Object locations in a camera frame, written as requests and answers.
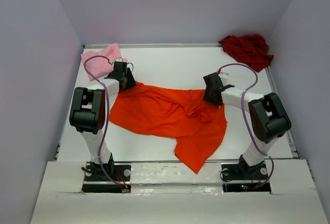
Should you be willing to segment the orange t shirt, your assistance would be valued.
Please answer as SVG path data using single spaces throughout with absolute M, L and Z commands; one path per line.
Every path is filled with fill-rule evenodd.
M 141 135 L 173 138 L 175 156 L 194 173 L 221 145 L 225 108 L 203 100 L 200 89 L 168 89 L 138 83 L 120 92 L 109 120 Z

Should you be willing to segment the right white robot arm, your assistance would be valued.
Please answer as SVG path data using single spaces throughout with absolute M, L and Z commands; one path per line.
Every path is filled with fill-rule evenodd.
M 239 162 L 223 166 L 222 171 L 227 180 L 246 180 L 263 168 L 270 148 L 291 129 L 291 121 L 276 93 L 262 95 L 240 90 L 226 85 L 218 73 L 206 75 L 203 80 L 206 84 L 205 102 L 242 110 L 252 141 L 240 155 Z

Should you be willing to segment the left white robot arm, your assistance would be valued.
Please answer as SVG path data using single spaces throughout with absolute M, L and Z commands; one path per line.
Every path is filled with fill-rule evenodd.
M 85 140 L 91 155 L 85 172 L 97 174 L 102 180 L 113 177 L 115 167 L 112 153 L 105 144 L 105 132 L 110 114 L 109 98 L 136 86 L 129 63 L 115 61 L 113 71 L 90 87 L 74 89 L 69 123 Z

